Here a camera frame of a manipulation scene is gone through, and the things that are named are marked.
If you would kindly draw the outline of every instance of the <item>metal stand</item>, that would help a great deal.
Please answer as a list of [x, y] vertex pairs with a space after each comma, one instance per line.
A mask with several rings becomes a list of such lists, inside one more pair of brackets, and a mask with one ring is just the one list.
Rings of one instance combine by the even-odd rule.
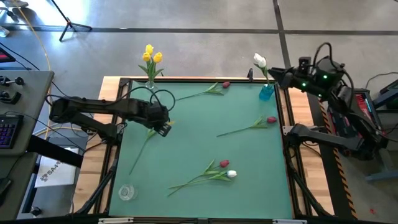
[[67, 25], [65, 26], [65, 28], [64, 28], [64, 30], [63, 30], [63, 32], [62, 32], [62, 34], [61, 34], [60, 42], [62, 42], [63, 36], [65, 35], [66, 31], [67, 31], [69, 28], [72, 28], [74, 31], [76, 31], [76, 30], [75, 30], [75, 27], [84, 27], [84, 28], [87, 28], [88, 30], [92, 30], [92, 29], [93, 29], [93, 28], [90, 27], [90, 26], [81, 25], [81, 24], [76, 24], [76, 23], [74, 23], [74, 22], [71, 22], [70, 19], [69, 19], [68, 17], [66, 17], [66, 16], [63, 14], [63, 12], [61, 11], [61, 9], [58, 7], [57, 3], [55, 3], [54, 0], [51, 0], [51, 1], [52, 1], [52, 3], [54, 4], [54, 6], [58, 9], [58, 12], [60, 12], [60, 14], [61, 14], [61, 16], [64, 18], [64, 20], [67, 22]]

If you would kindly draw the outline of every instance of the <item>white tulip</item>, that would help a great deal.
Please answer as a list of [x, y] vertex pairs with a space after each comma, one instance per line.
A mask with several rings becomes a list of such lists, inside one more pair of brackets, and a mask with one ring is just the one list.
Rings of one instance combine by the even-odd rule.
[[256, 61], [256, 63], [259, 65], [260, 68], [264, 68], [265, 66], [267, 66], [266, 58], [257, 53], [254, 54], [254, 60]]
[[226, 172], [226, 176], [229, 177], [229, 178], [233, 178], [233, 177], [237, 176], [237, 173], [236, 173], [235, 170], [229, 170], [229, 171]]

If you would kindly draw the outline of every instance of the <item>concrete floor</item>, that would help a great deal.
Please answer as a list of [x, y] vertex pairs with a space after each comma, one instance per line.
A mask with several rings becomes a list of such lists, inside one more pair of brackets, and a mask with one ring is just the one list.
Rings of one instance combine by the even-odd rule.
[[[30, 6], [24, 12], [34, 26], [50, 30], [65, 25], [51, 1], [26, 1]], [[110, 28], [110, 32], [105, 29], [69, 32], [62, 43], [58, 41], [60, 32], [38, 32], [55, 72], [55, 83], [68, 95], [97, 98], [103, 76], [143, 75], [137, 64], [142, 63], [141, 55], [146, 44], [152, 44], [156, 52], [163, 53], [162, 66], [167, 76], [243, 77], [252, 67], [254, 52], [265, 55], [271, 67], [284, 67], [289, 62], [296, 66], [300, 56], [313, 56], [316, 47], [325, 41], [333, 46], [334, 60], [346, 64], [356, 88], [363, 87], [367, 79], [378, 73], [398, 71], [398, 32], [373, 32], [398, 31], [395, 22], [398, 2], [393, 0], [58, 0], [57, 3], [73, 22]], [[281, 21], [275, 17], [274, 6], [278, 5]], [[13, 12], [17, 18], [10, 18], [4, 12], [0, 14], [0, 25], [24, 29], [21, 25], [25, 20], [18, 11], [14, 9]], [[112, 28], [250, 29], [251, 34], [232, 34], [225, 30], [212, 33], [120, 32]], [[298, 30], [369, 32], [294, 35]], [[43, 51], [28, 29], [13, 31], [1, 42], [41, 70], [48, 69]], [[255, 70], [255, 76], [261, 74]], [[372, 81], [368, 87], [372, 95], [397, 76]], [[47, 110], [47, 107], [43, 108], [41, 121], [47, 121]], [[382, 120], [388, 128], [393, 127], [397, 119], [385, 116]], [[396, 133], [398, 131], [391, 136], [398, 138]], [[376, 161], [344, 158], [342, 162], [359, 219], [398, 223], [398, 182], [366, 183], [364, 176], [378, 170]], [[65, 196], [57, 205], [43, 203], [35, 206], [46, 210], [46, 207], [63, 205], [60, 210], [67, 213], [69, 203], [69, 197]], [[53, 215], [59, 213], [43, 214], [46, 217]]]

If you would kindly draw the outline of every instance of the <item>flower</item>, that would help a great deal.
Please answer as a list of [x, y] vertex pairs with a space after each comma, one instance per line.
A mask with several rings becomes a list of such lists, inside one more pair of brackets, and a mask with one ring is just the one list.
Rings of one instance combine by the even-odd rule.
[[226, 176], [229, 178], [233, 178], [233, 177], [237, 176], [237, 173], [235, 170], [229, 170], [229, 171], [227, 171]]
[[254, 54], [254, 60], [256, 61], [256, 63], [259, 65], [260, 68], [265, 68], [267, 66], [266, 58], [257, 53]]
[[224, 82], [223, 83], [223, 88], [228, 88], [231, 85], [230, 82]]
[[162, 56], [163, 56], [162, 53], [160, 53], [160, 52], [156, 53], [155, 56], [154, 56], [154, 62], [155, 63], [160, 63], [162, 61]]
[[150, 53], [145, 52], [145, 53], [142, 55], [142, 59], [143, 59], [145, 62], [149, 62], [149, 61], [150, 61]]
[[274, 117], [274, 116], [267, 118], [267, 123], [269, 123], [269, 124], [275, 123], [276, 121], [277, 121], [276, 117]]
[[221, 162], [220, 162], [220, 167], [225, 168], [225, 167], [228, 166], [228, 164], [229, 164], [229, 161], [228, 161], [228, 160], [221, 161]]
[[145, 47], [145, 52], [151, 55], [152, 53], [154, 53], [154, 47], [151, 46], [151, 44], [147, 44]]

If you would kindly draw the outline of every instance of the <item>table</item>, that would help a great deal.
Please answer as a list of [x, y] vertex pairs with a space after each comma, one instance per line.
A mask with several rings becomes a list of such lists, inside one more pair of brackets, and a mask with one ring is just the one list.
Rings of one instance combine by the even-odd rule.
[[[142, 77], [131, 77], [134, 80], [140, 80]], [[202, 79], [206, 80], [208, 84], [210, 82], [214, 83], [217, 81], [222, 81], [222, 80], [234, 80], [234, 81], [240, 81], [240, 80], [246, 80], [247, 79], [240, 79], [240, 78], [215, 78], [209, 80], [209, 78], [205, 77], [162, 77], [164, 80], [173, 80], [174, 82], [177, 80], [178, 82], [185, 82], [187, 80], [193, 80], [193, 79]], [[103, 81], [103, 86], [101, 88], [101, 92], [99, 94], [100, 99], [107, 99], [107, 100], [114, 100], [116, 98], [116, 94], [118, 92], [118, 86], [124, 79], [121, 77], [104, 77]], [[297, 90], [289, 90], [290, 91], [290, 99], [292, 102], [292, 107], [293, 107], [293, 112], [294, 112], [294, 118], [296, 123], [303, 123], [306, 125], [312, 125], [312, 119], [310, 116], [310, 109], [308, 106], [308, 100], [307, 97], [297, 91]], [[284, 93], [283, 91], [280, 92], [280, 97], [284, 98]], [[281, 100], [282, 102], [282, 110], [285, 118], [285, 122], [287, 123], [288, 116], [287, 116], [287, 110], [286, 110], [286, 104], [284, 103], [285, 100]], [[103, 123], [108, 123], [111, 121], [111, 116], [108, 115], [100, 115], [96, 114], [95, 119], [98, 121], [101, 121]], [[99, 141], [99, 139], [94, 140], [93, 142], [90, 142], [88, 144], [88, 147], [96, 144]], [[95, 189], [96, 185], [98, 184], [98, 181], [100, 179], [100, 174], [101, 174], [101, 168], [103, 165], [103, 159], [104, 157], [110, 157], [111, 159], [108, 161], [110, 163], [112, 161], [112, 156], [115, 153], [115, 149], [110, 151], [110, 154], [108, 156], [105, 155], [105, 150], [104, 146], [98, 147], [85, 155], [85, 159], [83, 161], [83, 165], [81, 167], [81, 174], [78, 179], [76, 191], [75, 191], [75, 198], [74, 198], [74, 203], [75, 207], [79, 208], [81, 207], [84, 202], [87, 200], [87, 198], [91, 195], [92, 191]], [[303, 166], [304, 166], [304, 171], [305, 171], [305, 176], [307, 178], [307, 185], [309, 186], [310, 190], [314, 193], [315, 197], [318, 199], [318, 201], [323, 205], [323, 207], [330, 213], [333, 213], [333, 207], [331, 206], [331, 199], [329, 195], [329, 190], [328, 190], [328, 185], [326, 182], [326, 177], [325, 173], [323, 170], [323, 164], [322, 160], [317, 157], [316, 154], [314, 154], [311, 151], [308, 151], [305, 148], [302, 148], [302, 160], [303, 160]], [[195, 175], [193, 171], [187, 172], [187, 176], [190, 175]], [[299, 197], [299, 202], [300, 202], [300, 208], [303, 207], [303, 202], [302, 202], [302, 195], [300, 192], [298, 193]], [[107, 204], [107, 199], [108, 199], [108, 190], [106, 189], [104, 191], [103, 195], [103, 203], [101, 204], [100, 207], [97, 209], [99, 211], [102, 211], [105, 209], [106, 204]]]
[[[16, 111], [37, 119], [54, 73], [44, 71], [0, 71], [0, 75], [8, 77], [10, 80], [21, 77], [25, 81], [24, 86], [15, 84], [9, 87], [0, 86], [0, 90], [9, 91], [10, 94], [14, 94], [14, 91], [19, 91], [22, 94], [21, 99], [15, 105], [1, 103], [0, 113]], [[13, 150], [20, 152], [26, 150], [36, 124], [34, 119], [27, 116], [24, 117], [18, 140]], [[0, 220], [13, 220], [17, 217], [32, 171], [36, 165], [37, 156], [38, 154], [35, 152], [28, 152], [19, 159], [11, 170], [9, 178], [12, 180], [12, 185], [6, 195], [4, 205], [0, 207]], [[7, 176], [18, 158], [19, 155], [6, 156], [0, 154], [0, 178]]]

